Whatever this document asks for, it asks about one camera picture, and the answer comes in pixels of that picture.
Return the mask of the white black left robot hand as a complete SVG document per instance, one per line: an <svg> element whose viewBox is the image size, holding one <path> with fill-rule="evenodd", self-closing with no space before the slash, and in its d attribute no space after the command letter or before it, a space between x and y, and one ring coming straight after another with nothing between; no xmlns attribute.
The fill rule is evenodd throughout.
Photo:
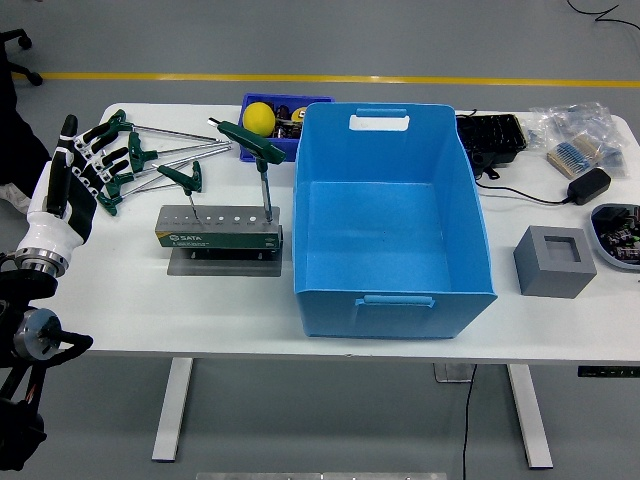
<svg viewBox="0 0 640 480"><path fill-rule="evenodd" d="M46 250L66 261L88 240L97 196L113 176L129 166L125 147L103 149L117 139L105 122L82 134L77 118L66 118L53 158L47 162L27 212L29 229L18 248Z"/></svg>

